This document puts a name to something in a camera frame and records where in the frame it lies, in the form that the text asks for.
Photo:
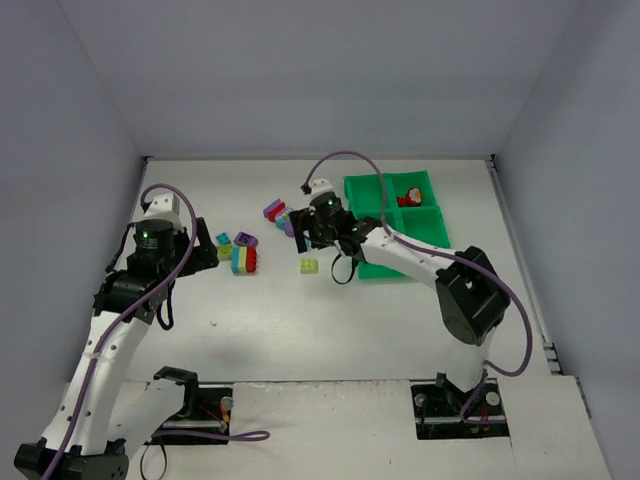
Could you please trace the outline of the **lime green small lego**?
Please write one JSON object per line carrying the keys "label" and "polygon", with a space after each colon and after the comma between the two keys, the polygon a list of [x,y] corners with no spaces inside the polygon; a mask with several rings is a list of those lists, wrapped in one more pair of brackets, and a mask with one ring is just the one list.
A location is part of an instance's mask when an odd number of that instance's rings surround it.
{"label": "lime green small lego", "polygon": [[222,244],[216,247],[217,249],[217,258],[219,261],[230,261],[233,255],[233,245],[232,244]]}

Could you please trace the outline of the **red white printed lego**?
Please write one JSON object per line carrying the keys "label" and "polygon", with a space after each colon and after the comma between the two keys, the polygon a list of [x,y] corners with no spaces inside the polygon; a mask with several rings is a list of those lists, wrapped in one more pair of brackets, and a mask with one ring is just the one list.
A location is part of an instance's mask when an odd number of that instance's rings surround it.
{"label": "red white printed lego", "polygon": [[422,193],[418,187],[410,187],[404,197],[406,207],[419,207],[422,205]]}

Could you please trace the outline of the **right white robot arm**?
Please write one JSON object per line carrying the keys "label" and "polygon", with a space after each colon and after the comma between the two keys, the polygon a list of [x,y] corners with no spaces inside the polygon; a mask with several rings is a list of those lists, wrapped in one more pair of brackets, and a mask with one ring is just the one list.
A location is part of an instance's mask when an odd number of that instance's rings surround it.
{"label": "right white robot arm", "polygon": [[487,276],[495,270],[482,250],[454,251],[420,241],[410,248],[408,237],[377,218],[356,218],[332,191],[293,211],[290,221],[300,253],[334,247],[353,266],[386,267],[433,288],[444,328],[453,337],[448,344],[450,361],[438,373],[464,393],[478,385],[493,330],[511,303]]}

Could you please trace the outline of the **lime green lego brick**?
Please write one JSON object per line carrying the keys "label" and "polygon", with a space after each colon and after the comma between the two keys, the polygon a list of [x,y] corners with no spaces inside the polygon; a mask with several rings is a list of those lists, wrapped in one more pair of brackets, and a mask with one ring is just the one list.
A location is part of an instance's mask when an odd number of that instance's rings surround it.
{"label": "lime green lego brick", "polygon": [[303,275],[317,274],[319,272],[319,263],[314,258],[303,258],[299,263],[299,271]]}

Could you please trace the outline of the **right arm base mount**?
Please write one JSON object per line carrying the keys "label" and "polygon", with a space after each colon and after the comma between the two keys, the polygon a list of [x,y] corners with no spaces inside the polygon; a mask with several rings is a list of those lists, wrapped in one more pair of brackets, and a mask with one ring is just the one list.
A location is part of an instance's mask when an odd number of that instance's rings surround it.
{"label": "right arm base mount", "polygon": [[462,393],[438,381],[411,384],[416,437],[420,441],[508,438],[508,421],[497,381],[479,393]]}

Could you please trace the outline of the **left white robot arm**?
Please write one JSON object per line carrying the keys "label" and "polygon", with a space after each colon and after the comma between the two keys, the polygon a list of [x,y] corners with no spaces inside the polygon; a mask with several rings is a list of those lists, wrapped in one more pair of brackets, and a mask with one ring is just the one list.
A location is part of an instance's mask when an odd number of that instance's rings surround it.
{"label": "left white robot arm", "polygon": [[114,405],[139,344],[177,278],[219,264],[206,222],[191,231],[173,210],[151,210],[132,225],[135,249],[96,294],[91,330],[73,379],[51,423],[35,443],[20,445],[15,468],[27,479],[123,479],[131,458],[165,420],[197,406],[195,372],[164,366],[142,398],[119,417]]}

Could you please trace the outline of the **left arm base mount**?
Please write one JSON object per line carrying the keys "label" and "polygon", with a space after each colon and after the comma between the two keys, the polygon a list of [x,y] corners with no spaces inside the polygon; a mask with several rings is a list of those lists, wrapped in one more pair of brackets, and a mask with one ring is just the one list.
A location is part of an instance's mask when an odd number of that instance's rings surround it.
{"label": "left arm base mount", "polygon": [[186,415],[175,414],[160,427],[160,432],[185,430],[187,432],[208,433],[217,438],[196,437],[184,433],[173,433],[146,442],[146,446],[212,446],[227,445],[233,408],[233,387],[230,384],[205,384],[199,390],[194,409]]}

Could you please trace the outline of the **teal small lego brick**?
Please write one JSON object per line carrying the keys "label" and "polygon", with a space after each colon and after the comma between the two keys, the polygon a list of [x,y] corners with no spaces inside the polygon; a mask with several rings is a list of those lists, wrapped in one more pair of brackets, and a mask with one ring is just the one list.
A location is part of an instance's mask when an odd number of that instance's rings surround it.
{"label": "teal small lego brick", "polygon": [[219,245],[229,245],[232,243],[230,237],[226,232],[221,232],[215,236],[215,239]]}

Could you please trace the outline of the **purple sloped lego brick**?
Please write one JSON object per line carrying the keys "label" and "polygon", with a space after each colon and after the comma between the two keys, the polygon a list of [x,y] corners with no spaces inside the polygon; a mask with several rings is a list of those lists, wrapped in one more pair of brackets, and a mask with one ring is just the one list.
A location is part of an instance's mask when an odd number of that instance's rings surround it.
{"label": "purple sloped lego brick", "polygon": [[254,235],[239,231],[234,238],[234,244],[237,246],[256,248],[259,245],[259,241]]}

